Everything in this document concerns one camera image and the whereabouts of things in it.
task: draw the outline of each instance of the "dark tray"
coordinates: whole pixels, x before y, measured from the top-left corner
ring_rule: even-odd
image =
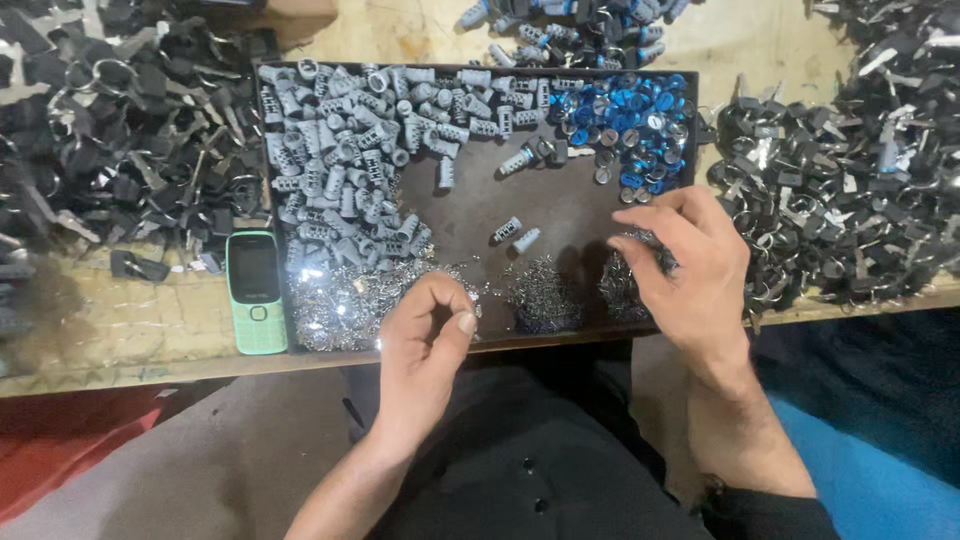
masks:
[[[351,73],[359,73],[360,64],[342,64]],[[296,66],[294,62],[272,62],[277,66]],[[578,79],[594,79],[628,71],[604,71],[595,69],[559,68],[498,68],[455,64],[405,64],[411,67],[433,67],[437,74],[455,74],[463,68],[486,69],[496,77],[508,75],[523,77],[553,76]],[[647,77],[680,74],[687,81],[685,99],[698,104],[699,74],[694,71],[640,70]],[[684,147],[686,166],[681,173],[681,185],[693,185],[696,171],[697,141],[695,118],[686,120],[690,136]],[[494,177],[494,171],[504,160],[519,150],[519,147],[534,133],[545,137],[561,138],[563,133],[546,122],[536,130],[517,128],[507,141],[473,140],[461,148],[454,161],[457,184],[448,191],[435,188],[438,161],[429,153],[421,151],[401,171],[400,197],[404,210],[417,213],[420,220],[433,231],[440,263],[470,261],[480,257],[479,268],[465,271],[465,277],[483,288],[490,282],[491,288],[506,291],[504,270],[511,264],[522,269],[525,262],[543,256],[552,256],[558,266],[576,282],[586,306],[584,326],[577,331],[561,332],[544,338],[542,334],[531,335],[513,330],[514,316],[506,306],[504,297],[484,295],[478,301],[483,307],[483,316],[477,328],[477,350],[515,349],[539,346],[547,343],[590,341],[642,333],[654,328],[650,321],[622,323],[607,315],[606,303],[600,297],[597,283],[603,274],[603,266],[611,250],[606,239],[614,233],[625,231],[610,218],[611,212],[626,208],[620,203],[619,164],[611,181],[599,185],[593,181],[595,170],[593,157],[570,159],[562,168],[546,168],[542,163],[533,169],[522,170],[504,180]],[[272,179],[269,165],[266,178]],[[276,241],[280,263],[286,253],[283,234],[279,231],[276,215],[276,193],[270,187],[271,213],[274,217]],[[519,258],[508,252],[512,238],[503,245],[492,247],[491,234],[511,216],[523,224],[521,233],[534,227],[540,228],[538,239],[526,254]],[[290,298],[287,281],[283,280],[284,298]],[[293,318],[293,306],[285,301],[287,335],[290,354],[304,354],[308,349],[297,342],[297,325]]]

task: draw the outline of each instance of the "wooden workbench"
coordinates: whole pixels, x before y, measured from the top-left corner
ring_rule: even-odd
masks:
[[[290,60],[379,63],[489,63],[486,27],[463,32],[454,25],[471,0],[368,0],[338,2],[340,14]],[[497,38],[505,48],[510,38]],[[667,29],[667,53],[657,69],[700,72],[700,103],[730,99],[736,74],[760,93],[781,79],[786,99],[829,102],[838,75],[846,77],[853,54],[839,44],[821,16],[804,17],[796,0],[712,0],[691,6]],[[698,183],[719,156],[701,150]],[[0,397],[158,382],[232,377],[376,361],[370,353],[241,356],[234,345],[226,278],[206,272],[171,274],[160,285],[115,280],[106,250],[83,260],[59,260],[41,269],[32,307],[35,330],[4,353],[16,375],[0,379]],[[167,260],[178,262],[176,255]],[[960,306],[960,282],[938,276],[923,295],[898,304],[847,309],[801,299],[764,324],[858,316],[879,312]],[[500,347],[603,339],[609,332],[546,336]]]

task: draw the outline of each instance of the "mobile phone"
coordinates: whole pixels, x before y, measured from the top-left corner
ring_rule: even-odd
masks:
[[[267,231],[241,231],[227,239],[227,287],[237,349],[244,355],[287,350],[276,239]]]

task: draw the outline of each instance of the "red object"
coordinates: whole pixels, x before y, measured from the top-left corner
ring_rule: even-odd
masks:
[[[0,400],[0,525],[152,428],[163,388]]]

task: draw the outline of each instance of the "fingernail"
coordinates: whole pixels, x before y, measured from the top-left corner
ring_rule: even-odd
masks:
[[[473,331],[477,328],[476,315],[469,311],[464,311],[464,314],[460,315],[460,320],[457,321],[457,328],[466,335],[473,335]]]

